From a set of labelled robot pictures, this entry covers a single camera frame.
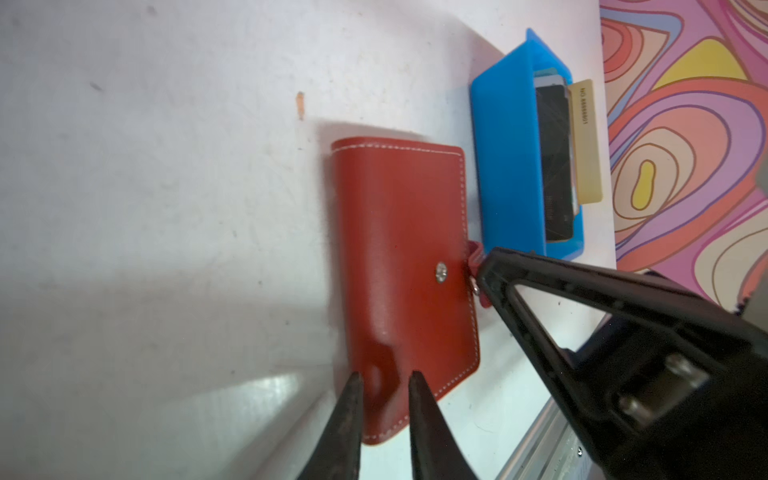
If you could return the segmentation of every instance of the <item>colorful patterned mat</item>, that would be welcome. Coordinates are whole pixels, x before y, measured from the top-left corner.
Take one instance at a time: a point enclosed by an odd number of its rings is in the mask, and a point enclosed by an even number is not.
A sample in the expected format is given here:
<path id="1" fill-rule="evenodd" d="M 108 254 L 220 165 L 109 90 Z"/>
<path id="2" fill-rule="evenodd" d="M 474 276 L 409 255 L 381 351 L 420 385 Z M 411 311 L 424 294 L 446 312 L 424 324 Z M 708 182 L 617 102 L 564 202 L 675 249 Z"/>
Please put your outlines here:
<path id="1" fill-rule="evenodd" d="M 768 2 L 601 7 L 618 268 L 731 310 L 768 263 Z"/>

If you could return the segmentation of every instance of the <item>wallet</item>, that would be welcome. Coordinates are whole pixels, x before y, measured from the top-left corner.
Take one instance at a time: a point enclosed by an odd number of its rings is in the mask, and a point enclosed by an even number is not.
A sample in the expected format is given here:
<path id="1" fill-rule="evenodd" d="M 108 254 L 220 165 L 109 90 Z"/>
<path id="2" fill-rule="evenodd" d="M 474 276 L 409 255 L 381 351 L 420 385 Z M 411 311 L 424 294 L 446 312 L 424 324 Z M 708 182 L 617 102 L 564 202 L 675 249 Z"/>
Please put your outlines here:
<path id="1" fill-rule="evenodd" d="M 377 137 L 331 149 L 347 351 L 375 445 L 409 423 L 411 372 L 440 399 L 480 363 L 464 152 Z"/>

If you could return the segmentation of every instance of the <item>metal bolt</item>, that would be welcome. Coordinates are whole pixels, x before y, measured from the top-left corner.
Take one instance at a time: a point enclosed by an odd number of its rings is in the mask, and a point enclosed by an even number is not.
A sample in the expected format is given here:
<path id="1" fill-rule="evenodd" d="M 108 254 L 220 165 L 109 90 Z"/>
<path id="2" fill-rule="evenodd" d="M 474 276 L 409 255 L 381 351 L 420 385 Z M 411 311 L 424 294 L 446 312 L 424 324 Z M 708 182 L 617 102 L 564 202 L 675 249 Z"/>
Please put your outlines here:
<path id="1" fill-rule="evenodd" d="M 448 267 L 446 267 L 443 262 L 437 264 L 437 267 L 435 268 L 435 278 L 437 279 L 437 283 L 443 283 L 445 282 L 445 279 L 448 278 Z"/>
<path id="2" fill-rule="evenodd" d="M 635 419 L 640 426 L 650 425 L 656 418 L 648 407 L 632 395 L 619 398 L 619 409 Z"/>
<path id="3" fill-rule="evenodd" d="M 670 372 L 688 381 L 690 386 L 695 389 L 699 388 L 710 378 L 707 372 L 695 366 L 680 353 L 667 355 L 667 358 L 664 359 L 664 366 Z"/>

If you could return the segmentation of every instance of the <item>white surface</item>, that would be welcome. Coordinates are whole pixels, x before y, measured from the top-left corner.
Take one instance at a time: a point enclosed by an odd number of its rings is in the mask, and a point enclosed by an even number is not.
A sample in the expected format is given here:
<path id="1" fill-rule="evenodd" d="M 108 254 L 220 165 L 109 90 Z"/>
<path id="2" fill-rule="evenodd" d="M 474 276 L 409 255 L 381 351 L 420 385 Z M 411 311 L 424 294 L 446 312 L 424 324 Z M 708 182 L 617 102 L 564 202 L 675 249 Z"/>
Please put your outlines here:
<path id="1" fill-rule="evenodd" d="M 2 2 L 0 477 L 293 477 L 346 378 L 329 143 L 464 148 L 479 238 L 469 81 L 530 26 L 604 114 L 599 24 L 598 0 Z M 608 192 L 606 131 L 601 162 Z M 613 266 L 609 200 L 584 210 L 581 261 Z M 566 346 L 599 320 L 535 310 Z M 440 406 L 494 478 L 548 394 L 479 323 Z M 407 430 L 363 449 L 361 478 L 409 476 Z"/>

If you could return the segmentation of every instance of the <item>blue plastic box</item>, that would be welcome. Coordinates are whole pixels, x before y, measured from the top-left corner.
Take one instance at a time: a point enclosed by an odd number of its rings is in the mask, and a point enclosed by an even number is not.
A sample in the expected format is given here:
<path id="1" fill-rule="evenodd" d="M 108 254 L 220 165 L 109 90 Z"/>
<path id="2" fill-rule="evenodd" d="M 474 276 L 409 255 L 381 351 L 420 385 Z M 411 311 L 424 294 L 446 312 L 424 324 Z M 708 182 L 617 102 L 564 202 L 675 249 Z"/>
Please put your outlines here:
<path id="1" fill-rule="evenodd" d="M 531 30 L 525 43 L 472 82 L 472 120 L 486 252 L 505 247 L 570 260 L 584 251 L 581 212 L 574 236 L 547 243 L 534 72 L 571 72 Z"/>

